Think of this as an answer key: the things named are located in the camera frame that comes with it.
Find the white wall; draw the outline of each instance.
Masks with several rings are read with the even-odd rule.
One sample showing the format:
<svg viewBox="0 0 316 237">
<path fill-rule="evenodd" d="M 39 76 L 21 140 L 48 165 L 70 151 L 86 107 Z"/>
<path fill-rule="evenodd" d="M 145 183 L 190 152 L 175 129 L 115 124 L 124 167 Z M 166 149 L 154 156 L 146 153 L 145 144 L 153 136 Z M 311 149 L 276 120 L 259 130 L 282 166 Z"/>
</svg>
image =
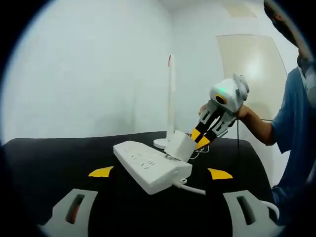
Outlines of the white wall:
<svg viewBox="0 0 316 237">
<path fill-rule="evenodd" d="M 2 143 L 165 130 L 171 51 L 176 127 L 191 131 L 209 87 L 224 78 L 216 36 L 271 36 L 286 71 L 296 66 L 297 49 L 257 2 L 247 3 L 257 18 L 236 19 L 217 0 L 173 11 L 172 18 L 156 0 L 53 1 L 25 31 L 8 65 Z M 252 144 L 276 184 L 288 154 L 265 147 L 239 125 L 240 138 Z M 236 125 L 226 137 L 237 137 Z"/>
<path fill-rule="evenodd" d="M 56 0 L 9 62 L 1 141 L 165 130 L 171 16 L 156 0 Z"/>
<path fill-rule="evenodd" d="M 296 66 L 297 49 L 273 27 L 264 13 L 262 3 L 247 2 L 247 5 L 257 18 L 232 18 L 219 1 L 207 1 L 173 12 L 173 47 L 177 56 L 178 129 L 192 130 L 198 120 L 198 109 L 209 99 L 210 86 L 224 79 L 216 36 L 271 36 L 286 71 L 289 73 Z M 278 183 L 284 172 L 288 153 L 281 155 L 277 145 L 265 147 L 242 123 L 239 125 L 240 139 L 252 144 L 266 169 L 270 184 Z M 229 130 L 226 137 L 237 137 L 236 125 Z"/>
</svg>

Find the white power strip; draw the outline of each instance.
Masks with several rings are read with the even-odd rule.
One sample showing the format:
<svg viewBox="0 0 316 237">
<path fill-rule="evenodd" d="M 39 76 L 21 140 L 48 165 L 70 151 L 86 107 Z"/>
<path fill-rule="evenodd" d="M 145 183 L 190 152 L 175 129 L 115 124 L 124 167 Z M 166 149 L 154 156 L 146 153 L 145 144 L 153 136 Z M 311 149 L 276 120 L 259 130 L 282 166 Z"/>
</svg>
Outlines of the white power strip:
<svg viewBox="0 0 316 237">
<path fill-rule="evenodd" d="M 128 173 L 148 193 L 155 194 L 173 183 L 186 183 L 192 165 L 166 157 L 143 143 L 126 141 L 113 146 L 114 154 Z"/>
</svg>

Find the person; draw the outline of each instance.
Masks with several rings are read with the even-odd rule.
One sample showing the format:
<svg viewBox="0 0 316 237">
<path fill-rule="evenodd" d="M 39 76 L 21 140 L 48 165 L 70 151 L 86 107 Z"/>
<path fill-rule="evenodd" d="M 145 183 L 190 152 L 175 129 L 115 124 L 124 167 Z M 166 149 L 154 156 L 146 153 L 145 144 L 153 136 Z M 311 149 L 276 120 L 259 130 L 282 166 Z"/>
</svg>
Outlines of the person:
<svg viewBox="0 0 316 237">
<path fill-rule="evenodd" d="M 265 12 L 276 29 L 292 44 L 298 47 L 296 39 L 282 17 L 266 3 Z M 276 186 L 272 187 L 274 201 L 280 210 L 279 225 L 290 223 L 294 197 L 304 188 L 304 184 L 315 161 L 316 135 L 316 93 L 309 90 L 307 77 L 315 77 L 311 62 L 299 49 L 298 67 L 287 77 L 282 106 L 271 123 L 262 121 L 249 107 L 242 105 L 237 118 L 262 143 L 275 143 L 281 153 L 290 151 L 285 172 Z"/>
</svg>

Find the black table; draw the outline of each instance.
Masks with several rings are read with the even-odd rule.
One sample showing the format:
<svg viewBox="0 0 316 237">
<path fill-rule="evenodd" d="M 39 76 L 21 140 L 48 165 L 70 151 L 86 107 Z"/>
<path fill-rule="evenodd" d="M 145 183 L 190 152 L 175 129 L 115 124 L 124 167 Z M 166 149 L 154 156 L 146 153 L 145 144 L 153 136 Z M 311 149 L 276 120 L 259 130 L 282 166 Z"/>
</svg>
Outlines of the black table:
<svg viewBox="0 0 316 237">
<path fill-rule="evenodd" d="M 127 230 L 127 226 L 135 228 L 135 223 L 153 227 L 161 221 L 164 229 L 182 224 L 189 231 L 185 223 L 190 223 L 191 229 L 199 226 L 205 233 L 210 223 L 215 223 L 214 230 L 224 219 L 229 222 L 221 195 L 225 192 L 249 190 L 258 199 L 273 202 L 267 175 L 254 149 L 243 140 L 238 149 L 237 140 L 225 138 L 215 140 L 209 153 L 190 161 L 193 170 L 187 185 L 206 190 L 206 197 L 176 187 L 147 195 L 118 162 L 113 145 L 132 140 L 152 147 L 153 140 L 164 136 L 165 132 L 151 132 L 97 138 L 14 139 L 4 145 L 4 151 L 14 186 L 38 224 L 48 221 L 53 206 L 73 188 L 98 191 L 89 221 L 91 236 L 104 231 L 106 223 L 112 227 L 120 224 L 115 227 L 117 233 Z M 110 178 L 88 178 L 90 172 L 107 166 L 114 166 Z M 212 181 L 207 168 L 227 171 L 234 179 Z"/>
</svg>

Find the power cord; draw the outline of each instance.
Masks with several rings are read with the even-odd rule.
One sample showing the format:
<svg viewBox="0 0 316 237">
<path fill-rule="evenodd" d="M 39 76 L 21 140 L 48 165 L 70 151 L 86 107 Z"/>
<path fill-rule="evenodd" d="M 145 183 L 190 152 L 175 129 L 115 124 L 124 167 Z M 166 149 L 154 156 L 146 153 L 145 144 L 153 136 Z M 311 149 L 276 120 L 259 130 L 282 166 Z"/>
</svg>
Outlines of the power cord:
<svg viewBox="0 0 316 237">
<path fill-rule="evenodd" d="M 237 119 L 237 146 L 238 146 L 238 153 L 239 153 L 239 120 Z"/>
<path fill-rule="evenodd" d="M 201 194 L 201 195 L 206 195 L 206 192 L 205 190 L 201 190 L 201 189 L 196 189 L 196 188 L 192 188 L 192 187 L 189 187 L 189 186 L 186 186 L 184 184 L 179 184 L 177 182 L 174 182 L 172 183 L 174 186 L 180 188 L 180 189 L 183 189 L 183 190 L 186 190 L 186 191 L 189 191 L 189 192 L 192 192 L 192 193 L 196 193 L 196 194 Z M 276 213 L 276 217 L 277 219 L 279 219 L 280 217 L 280 211 L 279 209 L 277 208 L 277 206 L 275 206 L 273 203 L 270 203 L 270 202 L 267 202 L 267 201 L 261 201 L 259 200 L 262 204 L 264 204 L 266 207 L 272 209 L 275 213 Z"/>
<path fill-rule="evenodd" d="M 173 184 L 174 186 L 180 188 L 180 189 L 184 189 L 184 190 L 187 190 L 187 191 L 192 192 L 192 193 L 206 195 L 205 190 L 192 188 L 192 187 L 186 186 L 186 185 L 184 185 L 184 184 L 178 184 L 178 183 L 176 183 L 176 182 L 175 182 L 175 183 L 172 183 L 172 184 Z"/>
<path fill-rule="evenodd" d="M 190 159 L 196 159 L 200 153 L 208 153 L 209 152 L 209 145 L 194 151 L 196 153 L 196 155 L 194 157 L 190 157 Z"/>
</svg>

